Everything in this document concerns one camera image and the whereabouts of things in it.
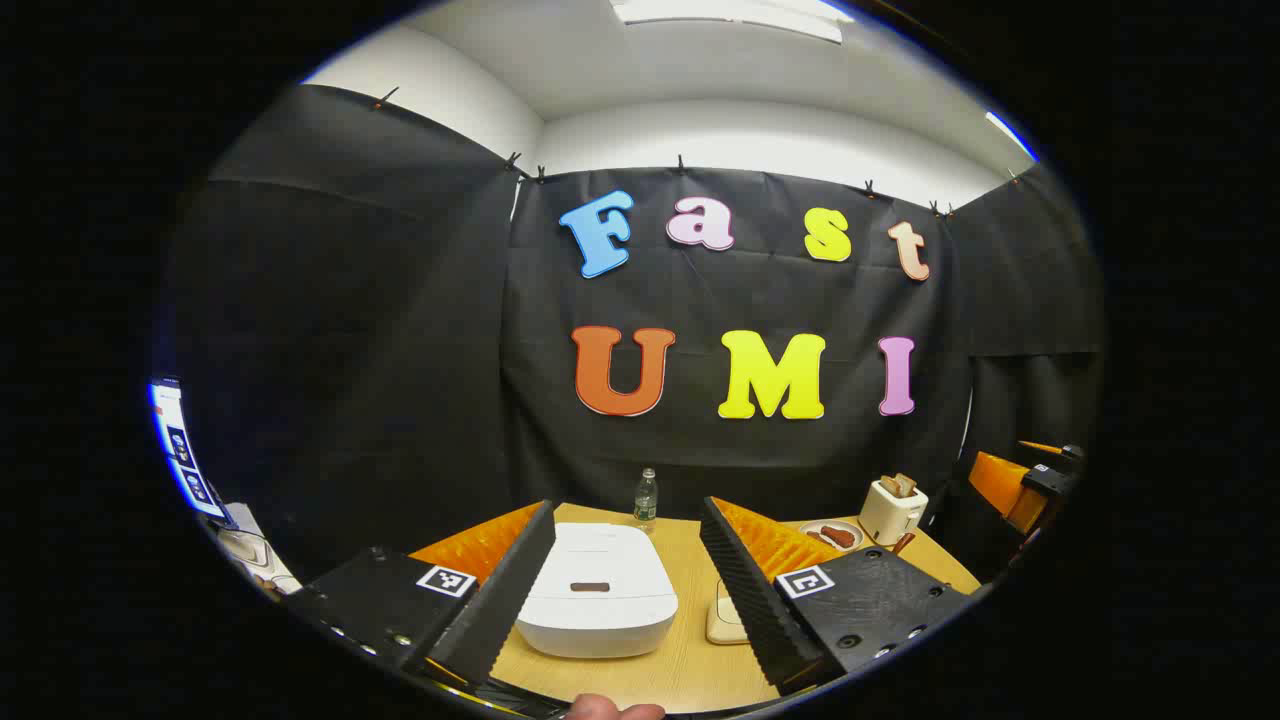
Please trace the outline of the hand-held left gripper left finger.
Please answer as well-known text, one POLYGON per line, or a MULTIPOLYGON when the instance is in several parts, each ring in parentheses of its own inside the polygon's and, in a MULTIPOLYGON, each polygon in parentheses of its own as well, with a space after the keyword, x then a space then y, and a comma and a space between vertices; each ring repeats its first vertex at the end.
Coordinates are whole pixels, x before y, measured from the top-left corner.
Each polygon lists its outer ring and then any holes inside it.
POLYGON ((554 505, 530 503, 404 555, 370 547, 285 606, 392 671, 485 683, 556 541, 554 505))

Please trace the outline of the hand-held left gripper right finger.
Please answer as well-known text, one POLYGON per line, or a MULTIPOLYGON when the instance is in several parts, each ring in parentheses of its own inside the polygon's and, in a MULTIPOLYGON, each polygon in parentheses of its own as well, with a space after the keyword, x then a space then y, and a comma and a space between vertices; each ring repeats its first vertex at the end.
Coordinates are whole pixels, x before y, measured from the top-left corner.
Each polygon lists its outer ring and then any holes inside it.
POLYGON ((883 548, 823 552, 815 539, 707 497, 701 542, 781 694, 860 676, 977 601, 883 548))

